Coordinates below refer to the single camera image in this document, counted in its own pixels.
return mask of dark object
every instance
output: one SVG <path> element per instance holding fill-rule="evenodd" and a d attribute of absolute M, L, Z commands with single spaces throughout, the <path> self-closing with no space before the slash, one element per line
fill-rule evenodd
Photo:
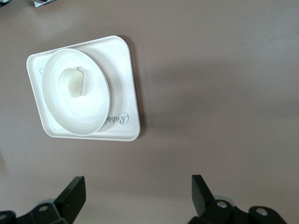
<path fill-rule="evenodd" d="M 0 8 L 1 8 L 2 6 L 7 5 L 9 2 L 11 2 L 11 0 L 9 0 L 9 1 L 7 1 L 7 2 L 1 2 L 1 1 L 0 1 Z"/>
<path fill-rule="evenodd" d="M 42 203 L 18 218 L 13 211 L 1 211 L 0 224 L 72 224 L 85 201 L 85 180 L 77 176 L 53 203 Z"/>
<path fill-rule="evenodd" d="M 189 224 L 286 224 L 273 209 L 254 206 L 246 213 L 225 200 L 215 200 L 201 175 L 192 176 L 192 200 L 198 217 Z"/>
<path fill-rule="evenodd" d="M 48 0 L 34 0 L 37 3 L 43 4 L 44 2 L 47 2 Z"/>

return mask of black clamp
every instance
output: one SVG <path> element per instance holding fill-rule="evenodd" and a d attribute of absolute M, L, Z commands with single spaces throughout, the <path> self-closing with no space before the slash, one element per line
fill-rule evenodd
<path fill-rule="evenodd" d="M 13 211 L 0 212 L 0 224 L 72 224 L 86 201 L 85 180 L 75 177 L 52 203 L 42 203 L 16 218 Z"/>
<path fill-rule="evenodd" d="M 286 224 L 268 207 L 254 206 L 246 213 L 225 200 L 215 200 L 201 175 L 192 176 L 192 200 L 198 217 L 189 224 Z"/>

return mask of brand logo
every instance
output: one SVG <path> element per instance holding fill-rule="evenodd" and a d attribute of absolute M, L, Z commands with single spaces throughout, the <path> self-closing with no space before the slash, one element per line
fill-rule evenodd
<path fill-rule="evenodd" d="M 121 113 L 119 116 L 115 117 L 107 117 L 105 123 L 120 123 L 121 125 L 125 125 L 129 122 L 129 115 L 125 112 Z"/>

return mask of gray surface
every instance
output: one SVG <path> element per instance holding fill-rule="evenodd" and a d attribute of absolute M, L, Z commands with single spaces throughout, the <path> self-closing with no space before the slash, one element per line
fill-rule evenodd
<path fill-rule="evenodd" d="M 85 175 L 76 223 L 185 224 L 191 175 L 241 209 L 299 220 L 299 1 L 59 0 L 0 9 L 0 210 L 21 215 Z M 27 57 L 120 35 L 142 133 L 133 142 L 43 131 Z"/>

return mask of white tray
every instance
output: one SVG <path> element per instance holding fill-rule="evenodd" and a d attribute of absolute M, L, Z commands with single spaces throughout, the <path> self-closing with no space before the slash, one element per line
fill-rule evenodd
<path fill-rule="evenodd" d="M 64 48 L 76 49 L 90 56 L 104 72 L 109 85 L 111 104 L 106 122 L 99 131 L 88 136 L 78 136 L 62 128 L 50 114 L 43 98 L 43 68 L 55 51 Z M 140 132 L 140 121 L 126 42 L 118 36 L 109 36 L 64 48 L 30 55 L 27 59 L 27 71 L 45 132 L 58 138 L 135 140 Z"/>

